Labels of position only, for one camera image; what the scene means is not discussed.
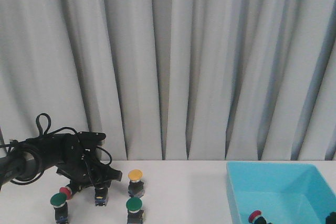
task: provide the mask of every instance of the green push button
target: green push button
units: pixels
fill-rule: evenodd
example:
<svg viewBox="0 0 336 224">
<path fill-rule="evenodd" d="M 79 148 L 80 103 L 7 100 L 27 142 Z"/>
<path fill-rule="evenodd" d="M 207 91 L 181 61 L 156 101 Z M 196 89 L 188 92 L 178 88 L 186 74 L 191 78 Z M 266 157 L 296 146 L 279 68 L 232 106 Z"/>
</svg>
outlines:
<svg viewBox="0 0 336 224">
<path fill-rule="evenodd" d="M 65 203 L 67 200 L 67 195 L 64 193 L 58 193 L 52 196 L 50 199 L 50 204 L 52 204 L 54 207 L 59 207 L 62 204 Z"/>
<path fill-rule="evenodd" d="M 126 203 L 128 211 L 138 211 L 142 207 L 142 201 L 139 198 L 130 198 Z"/>
</svg>

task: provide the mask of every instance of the table surface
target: table surface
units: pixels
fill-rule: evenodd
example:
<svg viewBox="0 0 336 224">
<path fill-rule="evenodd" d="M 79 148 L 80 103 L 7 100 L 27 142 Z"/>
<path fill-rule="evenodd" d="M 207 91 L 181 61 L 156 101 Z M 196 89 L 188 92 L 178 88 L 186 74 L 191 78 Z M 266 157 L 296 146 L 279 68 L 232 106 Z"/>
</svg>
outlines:
<svg viewBox="0 0 336 224">
<path fill-rule="evenodd" d="M 126 224 L 128 172 L 143 171 L 145 223 L 232 224 L 226 196 L 226 161 L 113 161 L 123 172 L 121 182 L 113 181 L 106 207 L 94 206 L 94 189 L 86 188 L 68 201 L 71 224 Z M 336 191 L 336 161 L 280 162 L 316 165 Z M 3 185 L 0 193 L 0 223 L 55 223 L 49 201 L 68 179 L 51 168 L 33 184 Z"/>
</svg>

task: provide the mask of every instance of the blue plastic tray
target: blue plastic tray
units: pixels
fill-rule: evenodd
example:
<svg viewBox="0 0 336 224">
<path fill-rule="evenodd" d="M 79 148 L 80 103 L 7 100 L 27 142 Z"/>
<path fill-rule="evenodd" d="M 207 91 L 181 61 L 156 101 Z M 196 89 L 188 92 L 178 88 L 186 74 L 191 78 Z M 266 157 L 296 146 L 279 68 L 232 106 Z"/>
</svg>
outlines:
<svg viewBox="0 0 336 224">
<path fill-rule="evenodd" d="M 227 171 L 233 224 L 248 224 L 254 210 L 273 224 L 325 224 L 336 211 L 335 194 L 314 165 L 228 162 Z"/>
</svg>

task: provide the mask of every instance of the white backdrop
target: white backdrop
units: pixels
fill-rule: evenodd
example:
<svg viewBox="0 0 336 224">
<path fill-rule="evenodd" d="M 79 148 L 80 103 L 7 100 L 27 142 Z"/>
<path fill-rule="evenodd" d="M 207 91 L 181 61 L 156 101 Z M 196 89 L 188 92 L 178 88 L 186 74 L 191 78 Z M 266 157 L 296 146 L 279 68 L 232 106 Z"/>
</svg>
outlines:
<svg viewBox="0 0 336 224">
<path fill-rule="evenodd" d="M 0 0 L 5 141 L 105 132 L 114 159 L 332 159 L 335 0 Z"/>
</svg>

